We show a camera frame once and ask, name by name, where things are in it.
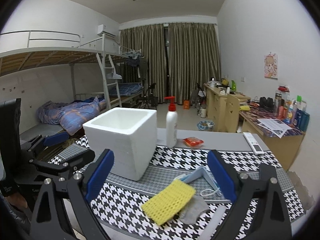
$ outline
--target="white bottle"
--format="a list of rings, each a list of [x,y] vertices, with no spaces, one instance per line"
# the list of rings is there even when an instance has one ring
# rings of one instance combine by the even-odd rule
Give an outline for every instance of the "white bottle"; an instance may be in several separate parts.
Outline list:
[[[176,112],[176,106],[174,104],[175,97],[166,97],[164,99],[170,99],[169,111],[165,119],[167,133],[166,139],[167,147],[173,148],[177,144],[178,113]]]

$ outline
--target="person's hand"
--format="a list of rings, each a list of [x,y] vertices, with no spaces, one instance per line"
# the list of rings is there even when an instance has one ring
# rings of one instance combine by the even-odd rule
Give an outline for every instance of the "person's hand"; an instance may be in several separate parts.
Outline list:
[[[19,193],[13,193],[9,197],[5,197],[6,201],[8,201],[11,205],[16,206],[19,209],[27,208],[28,203],[25,198]]]

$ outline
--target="blue gripper pad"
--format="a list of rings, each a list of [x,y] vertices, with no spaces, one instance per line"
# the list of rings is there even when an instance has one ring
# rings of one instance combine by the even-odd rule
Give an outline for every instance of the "blue gripper pad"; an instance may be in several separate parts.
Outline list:
[[[52,145],[56,145],[58,143],[65,142],[68,139],[69,139],[69,134],[65,131],[62,133],[57,133],[57,134],[46,137],[43,141],[43,145],[49,147]]]
[[[208,153],[207,164],[224,197],[234,203],[237,200],[236,170],[233,167],[228,167],[229,164],[225,163],[216,150],[211,150]]]
[[[99,195],[114,162],[113,151],[105,149],[98,160],[85,170],[82,189],[88,203]]]

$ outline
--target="orange box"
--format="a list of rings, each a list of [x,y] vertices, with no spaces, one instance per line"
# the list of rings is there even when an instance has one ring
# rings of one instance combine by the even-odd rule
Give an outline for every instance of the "orange box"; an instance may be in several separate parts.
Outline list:
[[[189,100],[183,101],[183,109],[189,109],[190,108],[190,102]]]

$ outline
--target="air conditioner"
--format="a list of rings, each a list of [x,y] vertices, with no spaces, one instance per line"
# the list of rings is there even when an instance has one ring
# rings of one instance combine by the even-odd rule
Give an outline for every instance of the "air conditioner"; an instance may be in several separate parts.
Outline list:
[[[98,33],[97,33],[97,34],[98,34],[99,36],[102,36],[103,33],[104,33],[106,36],[109,36],[109,37],[111,37],[111,38],[114,38],[114,37],[117,36],[117,34],[114,33],[112,30],[108,29],[107,26],[101,24],[101,25],[98,26]]]

